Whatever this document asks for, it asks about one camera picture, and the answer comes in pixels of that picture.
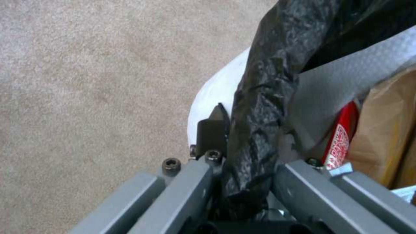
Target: gray metal frame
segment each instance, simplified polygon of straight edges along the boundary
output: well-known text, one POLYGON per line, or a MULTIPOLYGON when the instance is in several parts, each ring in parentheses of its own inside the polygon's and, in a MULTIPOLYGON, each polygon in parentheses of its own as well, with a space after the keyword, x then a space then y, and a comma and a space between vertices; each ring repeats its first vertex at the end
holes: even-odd
POLYGON ((212 180, 213 170, 204 160, 190 160, 129 233, 178 233, 189 217, 202 213, 212 180))
POLYGON ((337 234, 396 233, 303 161, 279 166, 272 192, 300 222, 323 220, 337 234))
POLYGON ((374 180, 353 172, 331 181, 397 232, 416 234, 416 208, 374 180))
POLYGON ((138 173, 117 188, 69 233, 126 233, 165 188, 154 175, 138 173))

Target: beige carpet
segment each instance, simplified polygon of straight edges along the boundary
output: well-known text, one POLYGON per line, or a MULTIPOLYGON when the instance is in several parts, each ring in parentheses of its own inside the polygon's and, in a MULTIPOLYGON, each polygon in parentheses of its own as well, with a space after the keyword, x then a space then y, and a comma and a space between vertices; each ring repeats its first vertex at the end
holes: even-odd
POLYGON ((0 3, 0 233, 62 233, 188 156, 201 85, 275 0, 0 3))

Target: brown paper bag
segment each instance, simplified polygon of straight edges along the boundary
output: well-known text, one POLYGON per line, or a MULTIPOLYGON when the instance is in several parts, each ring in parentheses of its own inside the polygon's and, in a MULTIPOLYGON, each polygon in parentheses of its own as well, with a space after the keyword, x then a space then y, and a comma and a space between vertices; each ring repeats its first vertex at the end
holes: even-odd
POLYGON ((409 149, 401 160, 393 188, 403 188, 412 185, 416 185, 416 131, 412 137, 409 149))
POLYGON ((364 101, 347 160, 390 187, 415 125, 416 67, 376 85, 364 101))

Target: black plastic bag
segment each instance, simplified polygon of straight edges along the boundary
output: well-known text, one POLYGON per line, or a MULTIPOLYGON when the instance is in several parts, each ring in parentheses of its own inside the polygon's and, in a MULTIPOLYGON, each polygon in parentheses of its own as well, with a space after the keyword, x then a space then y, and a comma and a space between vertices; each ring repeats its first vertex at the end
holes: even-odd
POLYGON ((227 216, 253 218, 264 209, 298 74, 399 33, 414 25, 414 15, 410 0, 280 0, 264 16, 234 97, 221 181, 227 216), (383 18, 386 10, 406 24, 383 18))

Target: red package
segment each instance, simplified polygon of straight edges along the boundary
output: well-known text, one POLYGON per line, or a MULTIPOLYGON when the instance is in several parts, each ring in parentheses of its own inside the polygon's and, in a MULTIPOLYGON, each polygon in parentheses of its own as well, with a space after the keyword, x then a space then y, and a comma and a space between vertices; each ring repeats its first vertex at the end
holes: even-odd
POLYGON ((322 159, 327 170, 342 166, 357 128, 358 115, 358 108, 352 101, 341 109, 322 159))

